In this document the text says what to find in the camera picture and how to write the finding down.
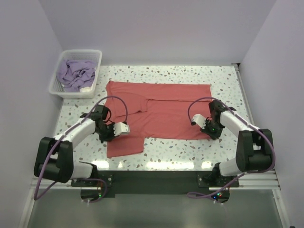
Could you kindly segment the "salmon red t-shirt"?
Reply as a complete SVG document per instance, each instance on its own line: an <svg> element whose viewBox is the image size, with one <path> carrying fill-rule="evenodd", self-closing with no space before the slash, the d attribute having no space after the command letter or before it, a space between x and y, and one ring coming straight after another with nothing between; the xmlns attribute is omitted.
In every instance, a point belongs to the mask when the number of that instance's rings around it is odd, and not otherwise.
<svg viewBox="0 0 304 228"><path fill-rule="evenodd" d="M142 153L147 137L200 140L209 136L189 119L195 114L210 116L210 85L149 84L109 81L109 99L105 106L111 121L127 121L128 135L119 136L107 144L107 157Z"/></svg>

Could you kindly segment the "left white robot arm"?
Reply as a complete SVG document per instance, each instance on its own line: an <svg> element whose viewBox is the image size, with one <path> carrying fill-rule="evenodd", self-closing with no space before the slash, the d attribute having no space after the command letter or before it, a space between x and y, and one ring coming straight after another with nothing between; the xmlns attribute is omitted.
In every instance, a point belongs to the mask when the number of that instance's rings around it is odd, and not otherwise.
<svg viewBox="0 0 304 228"><path fill-rule="evenodd" d="M87 186L94 186L98 182L97 166L89 162L74 161L74 149L89 135L98 134L99 140L109 142L114 139L114 123L105 124L106 118L111 116L111 111L104 105L98 105L85 119L86 114L80 116L77 123L68 128L63 134L56 137L44 137L38 147L34 165L34 175L39 177L43 164L51 151L54 158L50 158L44 169L42 178L60 183L72 179L81 179Z"/></svg>

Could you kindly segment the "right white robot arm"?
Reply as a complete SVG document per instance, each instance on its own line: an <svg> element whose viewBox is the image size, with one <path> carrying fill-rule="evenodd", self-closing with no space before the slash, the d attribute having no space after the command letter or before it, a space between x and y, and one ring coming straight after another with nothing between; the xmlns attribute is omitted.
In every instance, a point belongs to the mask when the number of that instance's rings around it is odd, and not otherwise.
<svg viewBox="0 0 304 228"><path fill-rule="evenodd" d="M220 138L227 128L237 137L235 157L215 165L212 174L214 185L221 187L228 182L229 176L242 173L262 173L274 168L276 157L272 133L268 129L259 129L240 117L236 110L220 101L209 103L211 117L206 118L201 131L213 140Z"/></svg>

